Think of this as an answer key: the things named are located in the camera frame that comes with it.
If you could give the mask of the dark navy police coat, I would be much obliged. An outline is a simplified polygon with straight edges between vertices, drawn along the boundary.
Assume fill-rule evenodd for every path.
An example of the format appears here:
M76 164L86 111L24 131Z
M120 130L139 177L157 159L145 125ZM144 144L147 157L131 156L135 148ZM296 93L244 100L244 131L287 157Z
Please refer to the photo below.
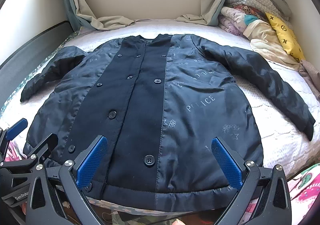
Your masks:
M39 109L23 149L50 134L49 167L73 160L102 135L108 149L85 194L126 207L200 211L226 207L235 191L211 152L222 138L263 165L252 108L235 81L255 85L312 139L315 119L298 93L258 53L196 35L130 36L92 52L62 48L21 94L57 86Z

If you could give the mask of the white quilted mattress cover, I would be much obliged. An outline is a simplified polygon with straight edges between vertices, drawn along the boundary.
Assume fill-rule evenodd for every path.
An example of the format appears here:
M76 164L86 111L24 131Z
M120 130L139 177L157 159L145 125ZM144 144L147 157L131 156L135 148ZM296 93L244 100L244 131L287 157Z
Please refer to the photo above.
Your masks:
M49 56L47 56L27 77L29 81L39 74L48 62L66 46L77 46L86 52L94 50L106 41L141 35L154 38L159 34L195 34L221 45L229 45L249 49L249 40L229 34L218 27L205 27L197 24L176 22L173 20L154 20L138 22L132 26L111 30L94 31L86 28L70 34ZM262 93L243 78L238 77L236 83L246 95L253 110L262 139L264 150L264 166L276 164L283 166L287 177L296 176L312 162L319 160L319 123L314 125L312 141L289 121ZM21 118L32 122L40 106L54 90L54 84L42 88L30 101L21 103L20 95L24 83L18 87L1 105L1 127L7 128Z

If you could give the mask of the pink floral bedsheet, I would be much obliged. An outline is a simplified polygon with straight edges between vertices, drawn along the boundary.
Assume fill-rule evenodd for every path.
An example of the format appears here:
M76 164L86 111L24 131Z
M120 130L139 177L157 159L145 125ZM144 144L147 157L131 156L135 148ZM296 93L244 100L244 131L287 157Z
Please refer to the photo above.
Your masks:
M288 183L292 224L299 224L319 195L319 163L307 168Z

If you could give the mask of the black headboard panel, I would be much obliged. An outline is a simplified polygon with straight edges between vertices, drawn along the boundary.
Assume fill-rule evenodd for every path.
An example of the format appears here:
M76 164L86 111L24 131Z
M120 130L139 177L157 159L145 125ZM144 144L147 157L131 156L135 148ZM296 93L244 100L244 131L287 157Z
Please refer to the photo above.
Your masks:
M1 105L71 33L71 24L63 21L29 40L1 64Z

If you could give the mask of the brown checked cloth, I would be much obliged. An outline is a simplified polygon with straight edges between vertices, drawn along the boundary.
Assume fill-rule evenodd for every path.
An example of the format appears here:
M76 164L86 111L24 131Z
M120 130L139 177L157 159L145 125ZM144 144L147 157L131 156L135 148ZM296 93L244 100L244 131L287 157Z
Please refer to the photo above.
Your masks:
M314 96L319 100L320 89L320 73L319 71L308 61L301 60L298 72L300 76L306 81L307 85L311 89Z

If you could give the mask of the beige curtain left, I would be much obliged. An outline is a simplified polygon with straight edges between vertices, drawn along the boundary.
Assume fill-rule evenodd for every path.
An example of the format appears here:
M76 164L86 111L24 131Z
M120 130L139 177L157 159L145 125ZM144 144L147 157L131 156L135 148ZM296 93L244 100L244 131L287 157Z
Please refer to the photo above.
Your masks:
M96 17L85 0L63 0L67 18L73 30L86 27L94 30L115 30L130 26L134 21L123 16Z

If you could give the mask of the beige curtain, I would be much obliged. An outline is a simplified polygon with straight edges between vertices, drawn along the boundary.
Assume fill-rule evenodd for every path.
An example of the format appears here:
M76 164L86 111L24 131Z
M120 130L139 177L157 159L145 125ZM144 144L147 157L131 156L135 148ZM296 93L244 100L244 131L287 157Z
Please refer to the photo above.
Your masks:
M199 16L185 14L176 18L176 21L204 26L218 26L218 15L224 3L225 0L201 0L201 13Z
M115 30L130 26L134 21L123 16L96 17L85 0L63 0L67 18L73 30L86 27L94 30Z

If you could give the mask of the yellow patterned pillow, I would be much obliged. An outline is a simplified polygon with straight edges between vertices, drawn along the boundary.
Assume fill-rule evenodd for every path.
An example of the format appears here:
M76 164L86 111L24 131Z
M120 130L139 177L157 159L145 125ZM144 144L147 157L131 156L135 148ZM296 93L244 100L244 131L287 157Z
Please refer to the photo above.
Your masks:
M303 50L299 45L293 30L273 14L266 13L266 17L271 27L276 31L280 44L287 54L292 56L297 62L305 60Z

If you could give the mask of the pile of folded quilts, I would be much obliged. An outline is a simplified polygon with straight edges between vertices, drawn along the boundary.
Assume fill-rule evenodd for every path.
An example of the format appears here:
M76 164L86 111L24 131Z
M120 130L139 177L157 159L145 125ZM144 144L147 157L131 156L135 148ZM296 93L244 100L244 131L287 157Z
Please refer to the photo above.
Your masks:
M289 21L292 12L285 0L226 0L219 14L219 26L247 38L251 49L265 59L297 70L300 62L283 49L266 13L280 18L293 30Z

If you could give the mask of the beige curtain right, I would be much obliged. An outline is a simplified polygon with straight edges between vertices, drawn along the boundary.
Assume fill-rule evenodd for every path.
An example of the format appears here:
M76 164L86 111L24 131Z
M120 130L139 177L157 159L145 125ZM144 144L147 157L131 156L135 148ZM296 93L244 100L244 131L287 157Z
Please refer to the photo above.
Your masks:
M201 0L201 13L199 16L185 14L176 18L176 21L204 26L218 26L218 15L224 3L225 0Z

